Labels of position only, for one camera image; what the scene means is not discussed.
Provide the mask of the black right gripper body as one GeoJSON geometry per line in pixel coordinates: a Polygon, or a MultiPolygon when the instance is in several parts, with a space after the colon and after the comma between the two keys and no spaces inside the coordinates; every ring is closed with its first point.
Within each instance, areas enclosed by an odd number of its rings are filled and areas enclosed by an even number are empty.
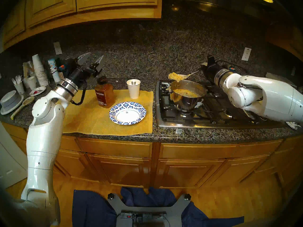
{"type": "Polygon", "coordinates": [[[209,82],[215,84],[215,76],[220,70],[222,70],[222,66],[219,64],[207,63],[206,70],[204,70],[204,75],[209,82]]]}

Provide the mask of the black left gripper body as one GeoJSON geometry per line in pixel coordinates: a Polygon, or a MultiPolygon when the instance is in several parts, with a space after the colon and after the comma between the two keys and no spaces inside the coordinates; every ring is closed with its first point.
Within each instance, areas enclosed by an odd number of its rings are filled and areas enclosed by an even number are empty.
{"type": "Polygon", "coordinates": [[[88,68],[83,68],[76,60],[72,60],[70,64],[70,81],[75,85],[83,85],[89,77],[95,76],[95,64],[91,64],[88,68]]]}

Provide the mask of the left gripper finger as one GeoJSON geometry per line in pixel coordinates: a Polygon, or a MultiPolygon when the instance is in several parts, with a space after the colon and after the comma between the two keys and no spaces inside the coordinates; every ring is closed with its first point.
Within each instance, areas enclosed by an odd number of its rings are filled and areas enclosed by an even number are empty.
{"type": "Polygon", "coordinates": [[[88,53],[85,53],[85,54],[82,54],[80,56],[77,57],[77,64],[82,66],[86,61],[87,59],[90,57],[91,55],[91,52],[88,52],[88,53]]]}
{"type": "Polygon", "coordinates": [[[102,55],[101,57],[99,57],[96,62],[94,62],[93,64],[91,64],[89,66],[89,69],[92,71],[92,74],[99,74],[103,68],[104,65],[104,60],[103,60],[104,55],[102,55]]]}

